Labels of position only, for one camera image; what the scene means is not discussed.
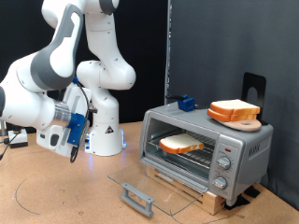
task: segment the toaster oven rack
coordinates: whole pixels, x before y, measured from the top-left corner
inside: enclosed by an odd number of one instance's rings
[[[152,139],[148,143],[150,145],[155,146],[157,149],[162,150],[159,147],[159,141],[162,138],[172,136],[172,135],[175,135],[175,134],[179,134],[179,133],[187,133],[191,137],[193,137],[193,138],[199,140],[200,142],[204,143],[204,149],[197,149],[197,150],[194,150],[194,151],[185,152],[185,153],[182,153],[182,154],[174,154],[174,155],[176,155],[178,157],[181,157],[184,160],[193,162],[197,165],[203,166],[207,169],[210,169],[212,158],[213,158],[213,153],[214,153],[214,147],[215,147],[215,144],[216,144],[216,141],[214,139],[205,137],[205,136],[203,136],[201,134],[198,134],[198,133],[193,133],[193,132],[189,132],[189,131],[183,131],[182,132],[181,130],[180,131],[175,130],[171,133],[167,133],[167,134],[159,136],[155,139]]]

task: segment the toast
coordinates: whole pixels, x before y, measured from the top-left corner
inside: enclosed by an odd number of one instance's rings
[[[217,101],[210,105],[210,109],[222,115],[253,115],[259,114],[261,108],[241,100]]]
[[[204,144],[187,133],[181,133],[163,138],[159,142],[159,147],[169,153],[179,154],[197,149],[203,149]]]
[[[207,115],[213,119],[228,122],[228,121],[240,121],[240,120],[247,120],[247,119],[256,119],[256,114],[246,114],[246,115],[223,115],[217,113],[211,109],[207,110]]]

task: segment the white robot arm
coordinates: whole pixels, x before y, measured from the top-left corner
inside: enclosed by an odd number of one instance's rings
[[[113,15],[105,13],[104,2],[88,0],[84,8],[86,34],[90,51],[100,61],[83,62],[78,66],[79,81],[92,91],[93,114],[89,148],[86,152],[99,156],[111,156],[121,152],[122,130],[119,125],[119,103],[110,90],[129,90],[135,84],[135,70],[121,56],[117,46]],[[118,0],[112,1],[114,8]]]
[[[89,126],[86,116],[92,92],[93,104],[99,111],[95,116],[97,120],[109,113],[107,106],[97,103],[99,90],[103,88],[102,97],[109,95],[104,89],[128,90],[135,83],[135,71],[122,58],[116,44],[111,14],[118,3],[119,0],[45,0],[42,14],[56,29],[54,37],[41,51],[10,66],[0,84],[1,119],[35,127],[39,145],[74,157],[74,148],[78,150],[81,134]],[[100,65],[86,62],[78,68],[80,82],[89,88],[84,91],[76,85],[76,79],[72,83],[75,54],[83,27],[82,13],[86,14],[89,48],[102,60]],[[64,88],[62,102],[56,102],[46,94]],[[117,112],[113,109],[113,119],[118,126],[118,103],[112,97],[111,101],[114,107],[117,106]]]

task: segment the control panel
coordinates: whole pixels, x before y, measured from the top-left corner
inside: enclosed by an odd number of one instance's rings
[[[229,197],[236,170],[238,149],[220,143],[212,176],[211,188],[223,197]]]

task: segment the black backdrop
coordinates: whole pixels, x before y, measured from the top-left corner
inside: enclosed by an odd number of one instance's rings
[[[19,58],[46,47],[54,30],[41,14],[42,0],[0,1],[0,78]],[[118,46],[135,69],[136,83],[129,91],[111,91],[120,103],[120,122],[143,120],[144,113],[164,103],[167,0],[120,0],[115,12]],[[97,60],[82,32],[76,64]],[[50,92],[53,98],[57,92]]]
[[[240,99],[246,72],[266,77],[263,120],[274,134],[262,183],[299,209],[299,1],[172,3],[170,92],[209,105]]]

